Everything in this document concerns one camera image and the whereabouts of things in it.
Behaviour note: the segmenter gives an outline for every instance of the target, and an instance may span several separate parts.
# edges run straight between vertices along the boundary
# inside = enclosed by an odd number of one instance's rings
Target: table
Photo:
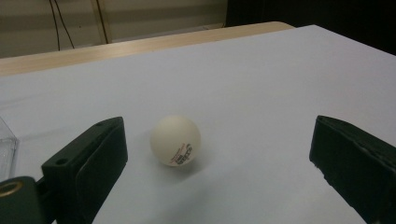
[[[123,116],[129,161],[94,223],[363,223],[308,159],[317,115],[396,145],[396,57],[315,25],[0,78],[16,175]],[[179,114],[202,151],[179,168],[149,132]]]
[[[0,59],[0,77],[291,28],[293,27],[286,23],[271,21],[181,35],[159,36],[89,48],[5,58]]]

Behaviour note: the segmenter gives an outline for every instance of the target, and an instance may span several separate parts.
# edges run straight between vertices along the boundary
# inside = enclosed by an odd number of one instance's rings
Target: ping pong ball
[[[149,139],[153,154],[165,165],[180,166],[192,161],[201,146],[201,134],[190,119],[169,116],[161,119]]]

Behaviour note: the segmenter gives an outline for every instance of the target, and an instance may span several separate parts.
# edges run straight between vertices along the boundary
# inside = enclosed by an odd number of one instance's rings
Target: screw hole
[[[7,183],[3,186],[0,186],[0,198],[8,196],[16,191],[18,191],[22,187],[21,181]]]
[[[63,165],[65,163],[67,163],[67,159],[60,159],[60,160],[56,161],[57,165]]]

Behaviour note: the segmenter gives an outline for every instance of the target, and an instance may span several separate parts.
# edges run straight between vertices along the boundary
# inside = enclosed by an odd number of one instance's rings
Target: black wire
[[[52,10],[53,21],[55,22],[56,37],[58,39],[58,50],[61,50],[61,43],[59,42],[58,24],[56,23],[55,12],[53,11],[53,5],[52,5],[51,0],[49,0],[49,3],[50,3],[50,9]]]
[[[72,44],[72,47],[74,48],[72,38],[70,37],[70,34],[67,31],[66,26],[64,25],[64,18],[62,18],[62,13],[61,13],[61,10],[59,9],[58,2],[56,0],[53,0],[53,1],[55,2],[56,7],[58,8],[59,17],[61,18],[61,22],[62,22],[62,25],[64,26],[64,29],[66,30],[67,36],[69,36],[70,44]]]

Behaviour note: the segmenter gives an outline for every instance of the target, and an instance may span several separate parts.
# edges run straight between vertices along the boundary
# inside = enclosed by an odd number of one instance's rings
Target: wooden table edge
[[[78,63],[100,61],[160,49],[170,49],[249,35],[265,34],[292,28],[294,27],[284,22],[271,21],[180,35],[152,37],[81,49],[68,49],[63,51],[5,58],[0,59],[0,77],[41,71]]]

